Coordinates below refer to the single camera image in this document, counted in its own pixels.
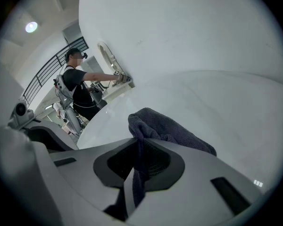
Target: black hair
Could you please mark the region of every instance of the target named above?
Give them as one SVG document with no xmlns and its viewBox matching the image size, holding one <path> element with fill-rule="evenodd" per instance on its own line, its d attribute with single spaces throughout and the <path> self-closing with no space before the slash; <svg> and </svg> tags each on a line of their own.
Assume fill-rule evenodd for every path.
<svg viewBox="0 0 283 226">
<path fill-rule="evenodd" d="M 80 53 L 81 51 L 78 49 L 78 48 L 71 48 L 67 51 L 67 53 L 65 54 L 65 60 L 66 60 L 66 63 L 68 63 L 69 61 L 69 56 L 70 55 L 75 55 L 76 53 Z"/>
</svg>

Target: white table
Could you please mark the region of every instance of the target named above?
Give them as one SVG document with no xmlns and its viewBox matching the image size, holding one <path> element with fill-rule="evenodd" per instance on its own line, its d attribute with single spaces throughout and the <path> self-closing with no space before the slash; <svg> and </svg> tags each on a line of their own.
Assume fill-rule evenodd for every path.
<svg viewBox="0 0 283 226">
<path fill-rule="evenodd" d="M 217 156 L 274 186 L 283 166 L 283 85 L 230 72 L 188 72 L 151 81 L 120 95 L 87 125 L 80 149 L 132 137 L 128 115 L 149 107 L 211 144 Z"/>
</svg>

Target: black metal railing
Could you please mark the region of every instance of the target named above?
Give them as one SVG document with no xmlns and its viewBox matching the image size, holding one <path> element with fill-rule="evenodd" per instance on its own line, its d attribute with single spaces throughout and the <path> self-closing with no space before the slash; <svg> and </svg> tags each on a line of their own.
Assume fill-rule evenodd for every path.
<svg viewBox="0 0 283 226">
<path fill-rule="evenodd" d="M 34 76 L 32 81 L 27 86 L 23 93 L 23 98 L 26 101 L 26 105 L 30 105 L 35 96 L 38 94 L 39 90 L 46 83 L 46 81 L 58 70 L 63 67 L 66 63 L 65 53 L 70 48 L 78 48 L 81 51 L 88 49 L 84 37 L 78 38 L 72 43 L 68 44 L 62 48 L 58 53 L 56 53 Z"/>
</svg>

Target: folded towel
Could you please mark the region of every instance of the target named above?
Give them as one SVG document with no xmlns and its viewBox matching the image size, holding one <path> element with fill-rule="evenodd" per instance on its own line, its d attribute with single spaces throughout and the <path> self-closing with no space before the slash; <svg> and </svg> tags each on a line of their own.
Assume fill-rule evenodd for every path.
<svg viewBox="0 0 283 226">
<path fill-rule="evenodd" d="M 196 137 L 171 118 L 150 108 L 143 108 L 129 115 L 129 131 L 138 139 L 138 159 L 134 166 L 133 199 L 137 207 L 145 196 L 144 183 L 149 179 L 143 160 L 143 139 L 153 138 L 202 150 L 216 156 L 216 150 Z"/>
</svg>

